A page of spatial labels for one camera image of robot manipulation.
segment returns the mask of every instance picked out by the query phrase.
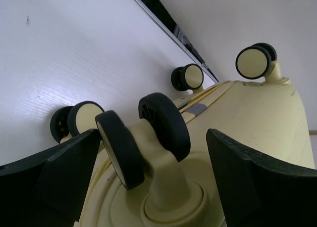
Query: swivel caster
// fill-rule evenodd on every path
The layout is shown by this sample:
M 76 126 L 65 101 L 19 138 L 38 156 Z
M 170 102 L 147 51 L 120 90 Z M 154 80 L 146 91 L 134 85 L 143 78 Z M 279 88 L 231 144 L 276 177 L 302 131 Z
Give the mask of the swivel caster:
M 204 82 L 204 73 L 197 64 L 189 64 L 174 69 L 171 81 L 178 91 L 197 90 Z
M 61 143 L 89 129 L 96 129 L 95 117 L 103 111 L 100 105 L 92 101 L 63 107 L 51 118 L 51 134 L 58 143 Z
M 190 152 L 189 133 L 181 114 L 169 98 L 161 93 L 142 98 L 139 102 L 139 116 L 152 126 L 160 144 L 178 162 L 187 157 Z M 99 114 L 95 120 L 123 186 L 131 190 L 142 184 L 145 161 L 130 130 L 114 111 Z
M 238 73 L 249 80 L 268 74 L 272 62 L 276 61 L 275 49 L 266 43 L 257 43 L 242 50 L 236 59 Z
M 190 138 L 182 115 L 162 93 L 152 93 L 139 102 L 139 117 L 153 127 L 161 145 L 182 161 L 190 152 Z
M 143 159 L 133 136 L 114 111 L 96 116 L 108 156 L 122 185 L 131 190 L 144 182 Z

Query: white wall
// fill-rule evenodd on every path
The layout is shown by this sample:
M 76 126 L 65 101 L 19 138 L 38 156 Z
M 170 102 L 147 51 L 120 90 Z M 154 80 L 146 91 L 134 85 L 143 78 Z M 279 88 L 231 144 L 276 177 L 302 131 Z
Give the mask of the white wall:
M 317 0 L 161 1 L 221 81 L 243 79 L 235 69 L 240 50 L 272 44 L 317 130 Z
M 0 165 L 56 145 L 62 106 L 92 100 L 131 123 L 143 96 L 181 96 L 170 73 L 187 63 L 133 0 L 0 0 Z

